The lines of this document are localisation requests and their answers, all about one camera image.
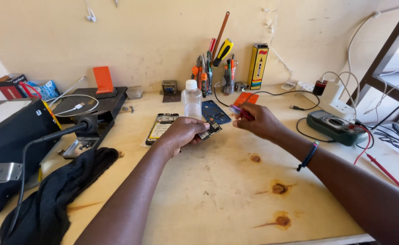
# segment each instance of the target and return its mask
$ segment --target black cloth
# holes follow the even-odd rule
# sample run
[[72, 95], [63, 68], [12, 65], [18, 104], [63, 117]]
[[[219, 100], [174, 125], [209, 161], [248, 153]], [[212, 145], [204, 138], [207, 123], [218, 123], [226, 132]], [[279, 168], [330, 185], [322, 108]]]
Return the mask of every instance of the black cloth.
[[6, 236], [16, 208], [4, 219], [0, 244], [59, 245], [70, 225], [66, 206], [117, 158], [115, 149], [90, 149], [48, 175], [38, 191], [22, 202], [17, 223], [9, 237]]

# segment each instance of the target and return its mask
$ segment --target bracelet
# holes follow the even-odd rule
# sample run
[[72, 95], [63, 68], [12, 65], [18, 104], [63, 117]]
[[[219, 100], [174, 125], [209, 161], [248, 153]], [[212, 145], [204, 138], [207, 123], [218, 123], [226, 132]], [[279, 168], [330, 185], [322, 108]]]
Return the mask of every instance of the bracelet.
[[308, 163], [311, 160], [311, 157], [313, 156], [313, 154], [315, 153], [317, 147], [319, 145], [319, 141], [315, 141], [313, 142], [313, 146], [310, 149], [310, 152], [308, 153], [308, 155], [305, 157], [304, 161], [302, 161], [301, 164], [298, 165], [298, 168], [296, 169], [296, 171], [300, 171], [301, 168], [306, 167], [308, 165]]

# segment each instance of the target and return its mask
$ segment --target wooden workbench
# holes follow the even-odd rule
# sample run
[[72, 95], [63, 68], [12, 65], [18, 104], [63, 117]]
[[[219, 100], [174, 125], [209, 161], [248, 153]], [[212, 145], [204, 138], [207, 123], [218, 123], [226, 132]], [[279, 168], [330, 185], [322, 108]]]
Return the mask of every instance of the wooden workbench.
[[[277, 86], [264, 86], [269, 92], [282, 92]], [[296, 131], [296, 121], [307, 112], [289, 105], [310, 107], [305, 97], [287, 94], [260, 94], [257, 104], [267, 106], [287, 127]], [[238, 96], [218, 94], [225, 103]], [[147, 152], [142, 147], [158, 113], [183, 114], [181, 103], [162, 103], [158, 92], [144, 93], [142, 99], [127, 100], [136, 106], [134, 114], [120, 113], [101, 147], [120, 151], [119, 159], [68, 207], [71, 227], [62, 244], [72, 245], [116, 188]], [[224, 111], [230, 115], [228, 108]], [[231, 123], [197, 146], [186, 146], [166, 165], [155, 191], [148, 215], [143, 244], [172, 245], [262, 245], [350, 244], [373, 240], [349, 216], [325, 186], [310, 172], [296, 171], [299, 164], [292, 155]], [[322, 136], [301, 122], [300, 130]], [[55, 152], [66, 149], [74, 135], [64, 136], [44, 160], [44, 176], [67, 164]], [[354, 162], [360, 148], [339, 143], [320, 147]], [[399, 181], [399, 154], [376, 139], [368, 151]], [[392, 183], [366, 156], [357, 165]], [[274, 194], [271, 186], [287, 187]], [[15, 207], [12, 198], [0, 213], [0, 225]], [[286, 226], [273, 225], [277, 216], [290, 220]]]

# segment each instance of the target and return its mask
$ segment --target plastic bottle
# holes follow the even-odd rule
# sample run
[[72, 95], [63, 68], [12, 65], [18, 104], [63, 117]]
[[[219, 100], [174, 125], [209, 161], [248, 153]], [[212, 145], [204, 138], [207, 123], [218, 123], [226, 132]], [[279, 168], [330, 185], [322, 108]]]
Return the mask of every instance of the plastic bottle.
[[184, 116], [201, 120], [201, 90], [197, 87], [197, 81], [187, 80], [186, 89], [181, 92], [181, 101], [184, 107]]

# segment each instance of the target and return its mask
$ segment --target hand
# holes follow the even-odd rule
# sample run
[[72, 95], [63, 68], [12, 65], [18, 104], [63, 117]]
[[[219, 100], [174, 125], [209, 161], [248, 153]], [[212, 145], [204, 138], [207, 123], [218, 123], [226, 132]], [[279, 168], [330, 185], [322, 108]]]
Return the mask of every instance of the hand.
[[233, 121], [233, 126], [236, 128], [250, 131], [273, 143], [276, 143], [276, 139], [284, 132], [289, 131], [265, 106], [245, 102], [239, 108], [251, 113], [255, 120], [248, 121], [246, 118], [236, 115], [236, 120]]
[[208, 122], [182, 116], [177, 118], [156, 142], [169, 145], [173, 150], [172, 157], [175, 157], [180, 152], [180, 148], [186, 144], [201, 142], [202, 139], [197, 136], [197, 133], [205, 132], [209, 128]]

